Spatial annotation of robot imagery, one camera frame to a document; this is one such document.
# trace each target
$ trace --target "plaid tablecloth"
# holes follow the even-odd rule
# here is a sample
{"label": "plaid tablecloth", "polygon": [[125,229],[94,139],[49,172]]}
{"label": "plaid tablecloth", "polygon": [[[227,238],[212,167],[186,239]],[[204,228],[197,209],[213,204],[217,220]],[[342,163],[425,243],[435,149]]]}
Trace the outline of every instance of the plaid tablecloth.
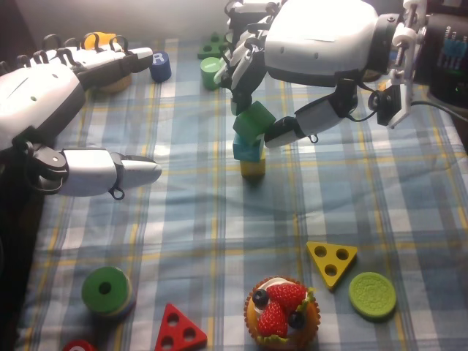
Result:
{"label": "plaid tablecloth", "polygon": [[[133,75],[124,92],[88,95],[58,147],[103,146],[155,158],[150,186],[45,201],[17,350],[60,350],[87,339],[99,351],[149,351],[166,303],[208,335],[208,350],[256,350],[244,326],[247,294],[285,275],[317,289],[322,324],[313,350],[468,350],[468,161],[447,115],[429,107],[395,130],[375,119],[343,121],[290,146],[267,149],[266,176],[242,179],[233,159],[230,92],[200,82],[198,42],[154,43],[173,76]],[[277,118],[332,89],[267,77],[254,98]],[[367,114],[361,92],[356,118]],[[335,293],[325,288],[307,241],[357,246]],[[123,269],[137,305],[120,325],[93,324],[80,299],[95,268]],[[352,309],[360,272],[394,284],[398,306],[374,324]]]}

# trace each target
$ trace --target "yellow triangle block with holes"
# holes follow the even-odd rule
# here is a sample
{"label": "yellow triangle block with holes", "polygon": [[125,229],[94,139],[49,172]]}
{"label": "yellow triangle block with holes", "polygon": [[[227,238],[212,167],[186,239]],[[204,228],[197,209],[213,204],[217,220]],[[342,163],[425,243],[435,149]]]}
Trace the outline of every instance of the yellow triangle block with holes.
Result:
{"label": "yellow triangle block with holes", "polygon": [[335,245],[309,241],[307,249],[312,256],[320,275],[329,290],[333,290],[338,280],[348,269],[358,253],[354,246]]}

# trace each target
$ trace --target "triangle toy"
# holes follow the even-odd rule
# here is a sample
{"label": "triangle toy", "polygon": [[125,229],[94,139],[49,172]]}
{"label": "triangle toy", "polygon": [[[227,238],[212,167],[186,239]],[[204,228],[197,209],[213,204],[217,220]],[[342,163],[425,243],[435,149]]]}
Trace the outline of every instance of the triangle toy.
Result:
{"label": "triangle toy", "polygon": [[189,318],[168,303],[159,328],[154,351],[195,350],[206,345],[208,338]]}
{"label": "triangle toy", "polygon": [[307,249],[329,290],[333,290],[358,253],[354,246],[309,241]]}

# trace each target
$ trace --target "robotic arm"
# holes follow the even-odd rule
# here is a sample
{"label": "robotic arm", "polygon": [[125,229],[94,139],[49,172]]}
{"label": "robotic arm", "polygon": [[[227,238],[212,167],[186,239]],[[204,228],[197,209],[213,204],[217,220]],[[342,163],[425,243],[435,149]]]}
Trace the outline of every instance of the robotic arm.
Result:
{"label": "robotic arm", "polygon": [[[230,28],[233,18],[240,16],[237,12],[257,9],[258,1],[253,5],[253,1],[244,0],[232,6],[227,11]],[[252,101],[249,94],[265,72],[291,83],[336,87],[334,93],[297,110],[294,117],[276,121],[264,135],[267,147],[303,137],[314,143],[318,138],[313,141],[312,135],[316,137],[345,118],[364,121],[375,113],[379,124],[394,128],[410,112],[413,82],[430,85],[443,95],[442,101],[453,102],[455,92],[460,95],[461,91],[465,99],[458,98],[458,104],[467,108],[466,18],[426,16],[426,0],[405,0],[405,16],[378,16],[361,0],[289,0],[281,4],[263,0],[263,5],[268,15],[258,23],[244,25],[240,43],[233,43],[235,50],[231,48],[224,57],[227,63],[215,77],[232,91],[233,113],[238,115],[248,108]],[[231,30],[239,32],[242,25]],[[357,87],[371,90],[363,84],[364,72],[372,69],[386,75],[390,68],[388,88],[372,91],[369,98],[373,113],[354,119],[350,114],[357,107]],[[447,90],[434,89],[441,85]]]}
{"label": "robotic arm", "polygon": [[92,196],[109,192],[116,200],[124,190],[153,183],[161,167],[142,156],[124,156],[105,149],[49,146],[85,102],[85,90],[105,86],[148,68],[152,50],[58,48],[40,51],[21,67],[0,72],[0,156],[24,160],[25,182],[51,195]]}

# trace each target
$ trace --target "red triangle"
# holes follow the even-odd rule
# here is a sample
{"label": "red triangle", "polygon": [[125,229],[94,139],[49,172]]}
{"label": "red triangle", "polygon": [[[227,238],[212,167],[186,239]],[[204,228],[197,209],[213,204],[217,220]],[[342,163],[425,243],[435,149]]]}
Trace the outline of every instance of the red triangle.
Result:
{"label": "red triangle", "polygon": [[207,341],[206,334],[189,318],[174,305],[166,305],[154,351],[194,350],[204,347]]}

